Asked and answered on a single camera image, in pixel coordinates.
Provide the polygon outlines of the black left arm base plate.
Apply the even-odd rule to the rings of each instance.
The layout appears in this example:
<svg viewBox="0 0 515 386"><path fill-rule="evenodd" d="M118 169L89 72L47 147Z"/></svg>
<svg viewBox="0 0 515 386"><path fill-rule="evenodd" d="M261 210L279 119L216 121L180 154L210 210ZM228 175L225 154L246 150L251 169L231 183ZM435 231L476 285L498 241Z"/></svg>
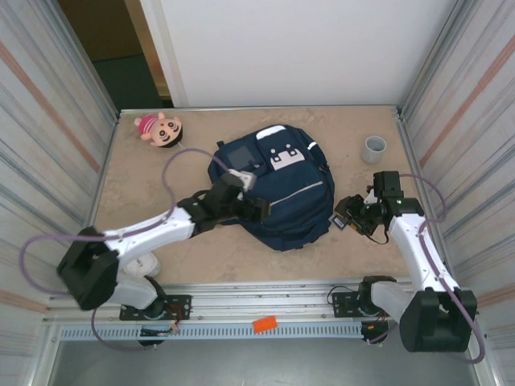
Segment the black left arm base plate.
<svg viewBox="0 0 515 386"><path fill-rule="evenodd" d="M119 319L122 321L183 321L190 318L191 295L170 295L159 298L144 310L122 305Z"/></svg>

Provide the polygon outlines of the aluminium rail frame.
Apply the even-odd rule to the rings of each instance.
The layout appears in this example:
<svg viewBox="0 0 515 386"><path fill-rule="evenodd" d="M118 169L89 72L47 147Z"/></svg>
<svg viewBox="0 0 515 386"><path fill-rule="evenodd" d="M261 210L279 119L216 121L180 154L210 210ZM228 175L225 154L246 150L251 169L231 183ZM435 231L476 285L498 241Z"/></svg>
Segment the aluminium rail frame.
<svg viewBox="0 0 515 386"><path fill-rule="evenodd" d="M334 286L358 289L362 278L348 280L255 281L214 284L161 285L168 294L192 296L186 322L252 322L275 316L278 322L322 322L334 319L327 294ZM98 324L125 323L121 306L106 303L98 310ZM72 298L51 297L43 314L44 325L79 325L90 321L92 311L82 311Z"/></svg>

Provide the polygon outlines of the orange block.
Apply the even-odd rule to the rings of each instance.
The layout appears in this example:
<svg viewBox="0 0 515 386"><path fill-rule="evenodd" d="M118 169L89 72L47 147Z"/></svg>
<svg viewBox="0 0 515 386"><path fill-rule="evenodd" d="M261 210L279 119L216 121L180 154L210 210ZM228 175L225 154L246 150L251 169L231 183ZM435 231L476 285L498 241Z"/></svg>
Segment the orange block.
<svg viewBox="0 0 515 386"><path fill-rule="evenodd" d="M267 316L253 321L253 332L261 334L278 327L277 319L274 316Z"/></svg>

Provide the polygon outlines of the plush doll pink striped shirt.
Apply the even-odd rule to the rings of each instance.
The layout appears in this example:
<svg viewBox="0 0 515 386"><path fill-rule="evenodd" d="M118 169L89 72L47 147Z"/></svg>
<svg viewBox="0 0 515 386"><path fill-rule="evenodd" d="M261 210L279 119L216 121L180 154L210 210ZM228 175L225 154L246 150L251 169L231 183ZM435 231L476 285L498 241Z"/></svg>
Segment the plush doll pink striped shirt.
<svg viewBox="0 0 515 386"><path fill-rule="evenodd" d="M164 113L134 119L140 138L154 147L172 148L183 138L183 124L179 118L166 118Z"/></svg>

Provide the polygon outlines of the grey cup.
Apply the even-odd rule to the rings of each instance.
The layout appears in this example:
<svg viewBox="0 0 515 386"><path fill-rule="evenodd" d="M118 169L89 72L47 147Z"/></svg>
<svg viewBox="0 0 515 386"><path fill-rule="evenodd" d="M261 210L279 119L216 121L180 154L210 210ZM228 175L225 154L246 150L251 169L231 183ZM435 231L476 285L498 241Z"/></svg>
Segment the grey cup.
<svg viewBox="0 0 515 386"><path fill-rule="evenodd" d="M368 164L377 164L382 160L387 144L384 138L370 136L366 138L361 151L361 159Z"/></svg>

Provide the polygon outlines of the navy blue backpack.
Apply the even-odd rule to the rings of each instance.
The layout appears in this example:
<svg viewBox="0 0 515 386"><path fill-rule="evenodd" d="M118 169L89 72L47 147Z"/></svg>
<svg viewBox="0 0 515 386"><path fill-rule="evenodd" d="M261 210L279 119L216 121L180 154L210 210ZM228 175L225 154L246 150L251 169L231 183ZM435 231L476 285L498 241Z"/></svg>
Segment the navy blue backpack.
<svg viewBox="0 0 515 386"><path fill-rule="evenodd" d="M238 224L281 252L302 248L328 232L335 183L323 151L307 132L272 125L217 146L214 155L228 168L257 177L248 197L270 204L270 214L259 222L234 219L223 225Z"/></svg>

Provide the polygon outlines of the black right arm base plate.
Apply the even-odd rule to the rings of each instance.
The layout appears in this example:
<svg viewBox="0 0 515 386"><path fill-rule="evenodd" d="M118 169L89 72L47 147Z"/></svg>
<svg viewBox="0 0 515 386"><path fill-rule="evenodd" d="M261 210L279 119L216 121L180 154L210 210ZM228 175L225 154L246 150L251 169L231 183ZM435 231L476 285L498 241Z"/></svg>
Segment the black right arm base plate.
<svg viewBox="0 0 515 386"><path fill-rule="evenodd" d="M367 292L333 292L328 295L336 318L377 318L389 316L382 308L372 303L371 294Z"/></svg>

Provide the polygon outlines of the white door frame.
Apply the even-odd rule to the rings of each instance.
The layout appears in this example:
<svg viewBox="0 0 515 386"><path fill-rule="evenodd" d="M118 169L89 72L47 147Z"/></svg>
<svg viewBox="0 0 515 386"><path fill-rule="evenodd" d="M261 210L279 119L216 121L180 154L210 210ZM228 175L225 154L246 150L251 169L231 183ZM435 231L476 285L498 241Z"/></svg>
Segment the white door frame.
<svg viewBox="0 0 515 386"><path fill-rule="evenodd" d="M124 0L158 94L175 108L190 106L167 25L164 0Z"/></svg>

